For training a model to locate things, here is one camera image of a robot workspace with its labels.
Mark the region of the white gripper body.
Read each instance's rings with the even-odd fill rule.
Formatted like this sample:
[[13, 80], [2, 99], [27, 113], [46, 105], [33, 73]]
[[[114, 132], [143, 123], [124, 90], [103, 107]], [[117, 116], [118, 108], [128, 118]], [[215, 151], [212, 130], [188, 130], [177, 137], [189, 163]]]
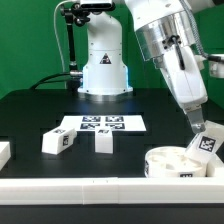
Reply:
[[207, 101], [207, 91], [191, 48], [181, 47], [180, 51], [185, 68], [180, 68], [178, 54], [171, 48], [162, 56], [160, 71], [180, 108], [193, 111]]

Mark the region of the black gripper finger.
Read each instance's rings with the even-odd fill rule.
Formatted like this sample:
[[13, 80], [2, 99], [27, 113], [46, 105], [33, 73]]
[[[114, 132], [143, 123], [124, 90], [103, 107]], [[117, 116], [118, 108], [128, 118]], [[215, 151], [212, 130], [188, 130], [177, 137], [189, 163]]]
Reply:
[[201, 107], [196, 107], [186, 111], [192, 131], [197, 134], [205, 131], [205, 123]]

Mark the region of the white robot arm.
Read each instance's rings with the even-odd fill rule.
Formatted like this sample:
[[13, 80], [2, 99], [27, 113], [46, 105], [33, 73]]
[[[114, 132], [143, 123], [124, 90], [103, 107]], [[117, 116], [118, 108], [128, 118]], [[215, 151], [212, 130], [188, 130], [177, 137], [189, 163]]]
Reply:
[[[87, 14], [88, 63], [83, 90], [93, 95], [114, 95], [128, 88], [122, 62], [122, 28], [107, 12], [117, 0], [81, 0]], [[205, 53], [193, 14], [224, 4], [224, 0], [122, 0], [131, 12], [143, 58], [153, 60], [172, 95], [187, 115], [195, 133], [205, 130], [201, 105], [207, 92], [197, 60], [220, 62]]]

